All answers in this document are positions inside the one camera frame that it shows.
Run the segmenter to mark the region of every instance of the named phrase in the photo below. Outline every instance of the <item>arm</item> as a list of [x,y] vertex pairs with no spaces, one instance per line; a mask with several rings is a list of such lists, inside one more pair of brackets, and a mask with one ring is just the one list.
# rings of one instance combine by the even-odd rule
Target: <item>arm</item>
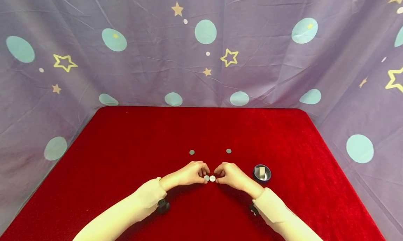
[[217,183],[248,193],[267,225],[286,241],[322,241],[272,190],[260,186],[235,164],[223,162],[214,173],[222,176],[216,180]]
[[254,180],[246,192],[252,196],[259,214],[286,241],[322,241],[322,239],[269,188]]
[[207,165],[191,162],[182,169],[164,178],[149,180],[133,194],[110,207],[88,223],[73,241],[114,241],[130,225],[140,222],[157,209],[159,200],[178,185],[207,183],[201,175],[209,173]]

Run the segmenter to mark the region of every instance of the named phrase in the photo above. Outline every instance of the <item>wrist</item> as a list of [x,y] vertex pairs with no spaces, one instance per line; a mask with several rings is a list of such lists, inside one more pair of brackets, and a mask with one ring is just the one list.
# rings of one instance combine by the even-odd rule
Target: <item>wrist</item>
[[178,186],[178,181],[175,178],[175,174],[171,173],[162,177],[160,180],[160,186],[163,190],[165,190],[165,192],[168,192],[168,190]]
[[257,199],[260,195],[262,195],[264,188],[254,180],[250,179],[246,184],[244,191],[252,197],[252,199]]

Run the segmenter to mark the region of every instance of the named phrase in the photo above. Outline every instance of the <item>cuff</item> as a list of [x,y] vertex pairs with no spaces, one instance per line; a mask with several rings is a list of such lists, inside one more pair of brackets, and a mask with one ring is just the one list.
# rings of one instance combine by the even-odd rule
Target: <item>cuff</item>
[[146,209],[157,209],[157,203],[167,196],[166,191],[160,186],[161,177],[149,180],[137,189],[133,196],[140,205]]
[[285,222],[290,211],[284,202],[269,188],[265,188],[262,195],[252,200],[259,213],[268,225],[270,223]]

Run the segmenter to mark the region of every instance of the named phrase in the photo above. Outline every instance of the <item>small cup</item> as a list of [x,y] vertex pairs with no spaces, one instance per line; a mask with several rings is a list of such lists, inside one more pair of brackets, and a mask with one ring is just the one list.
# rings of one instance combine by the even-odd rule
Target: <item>small cup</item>
[[[259,168],[260,168],[260,167],[264,167],[264,177],[263,177],[263,178],[260,178],[260,176],[259,176]],[[270,178],[271,178],[271,171],[270,171],[270,169],[269,169],[266,165],[258,164],[258,165],[256,165],[256,166],[254,167],[254,169],[253,169],[253,176],[254,176],[254,178],[255,178],[258,182],[265,183],[265,182],[267,182],[268,180],[270,180]]]

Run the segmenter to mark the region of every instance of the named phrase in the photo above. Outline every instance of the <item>light blue circle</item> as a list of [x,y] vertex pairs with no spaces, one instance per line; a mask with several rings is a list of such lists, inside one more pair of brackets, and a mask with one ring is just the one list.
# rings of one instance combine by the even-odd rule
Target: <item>light blue circle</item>
[[204,19],[196,25],[195,36],[199,43],[210,44],[217,37],[217,29],[212,21]]
[[367,163],[374,157],[374,145],[364,135],[355,134],[347,140],[346,149],[353,161]]
[[119,102],[114,99],[112,96],[106,94],[106,93],[102,93],[99,96],[99,101],[101,102],[101,104],[104,104],[106,106],[117,106],[119,105]]
[[299,101],[304,104],[317,104],[321,98],[322,94],[318,89],[310,89],[307,93],[302,95]]
[[183,102],[182,97],[176,93],[171,92],[165,95],[165,102],[170,106],[180,106]]
[[26,40],[18,36],[9,36],[6,45],[11,55],[23,63],[31,63],[35,59],[35,52]]
[[127,47],[127,40],[121,32],[114,29],[104,29],[102,39],[105,45],[113,51],[123,51]]
[[67,150],[66,139],[64,139],[61,136],[58,136],[51,139],[48,142],[48,144],[45,147],[45,151],[43,152],[43,155],[45,156],[45,159],[47,159],[48,161],[54,161],[62,157],[63,154],[66,153],[66,150]]
[[300,20],[292,30],[291,37],[298,44],[310,42],[318,32],[318,22],[313,18]]
[[244,106],[249,102],[249,96],[244,92],[236,92],[231,95],[229,101],[234,106]]
[[401,27],[400,31],[396,36],[395,47],[399,47],[402,44],[403,44],[403,27]]

